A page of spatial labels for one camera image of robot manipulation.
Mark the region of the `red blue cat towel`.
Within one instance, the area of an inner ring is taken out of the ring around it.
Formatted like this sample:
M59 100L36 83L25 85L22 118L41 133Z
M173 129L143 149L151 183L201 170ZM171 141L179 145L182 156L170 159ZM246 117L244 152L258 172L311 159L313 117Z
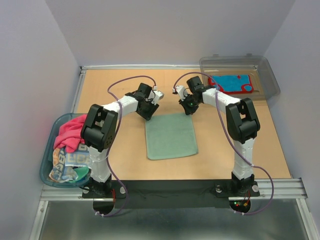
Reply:
M212 75L208 84L225 94L250 94L254 91L251 77L248 74Z

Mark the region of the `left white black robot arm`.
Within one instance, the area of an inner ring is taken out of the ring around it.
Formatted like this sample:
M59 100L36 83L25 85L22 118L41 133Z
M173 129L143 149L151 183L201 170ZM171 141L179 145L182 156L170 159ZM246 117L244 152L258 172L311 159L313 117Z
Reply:
M141 83L137 90L116 98L107 105L93 104L84 121L80 136L87 146L91 164L84 198L105 198L112 193L112 170L108 160L122 118L137 113L149 121L159 108L164 93L157 86Z

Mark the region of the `mint green towel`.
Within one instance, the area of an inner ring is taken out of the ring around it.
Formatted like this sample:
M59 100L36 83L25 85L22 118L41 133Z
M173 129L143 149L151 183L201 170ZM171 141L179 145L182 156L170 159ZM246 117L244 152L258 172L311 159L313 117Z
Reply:
M192 117L185 113L156 115L145 123L147 158L152 161L196 155Z

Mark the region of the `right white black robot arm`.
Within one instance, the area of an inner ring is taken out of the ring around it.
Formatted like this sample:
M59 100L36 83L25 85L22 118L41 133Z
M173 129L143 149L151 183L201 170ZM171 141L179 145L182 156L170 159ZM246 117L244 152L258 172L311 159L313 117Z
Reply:
M179 104L186 115L194 114L200 104L207 104L226 117L221 125L234 150L234 165L231 178L216 184L216 194L224 197L244 195L255 184L253 146L261 128L253 101L227 95L218 85L205 86L198 76L186 83L188 87L175 83L172 88L173 94L179 95Z

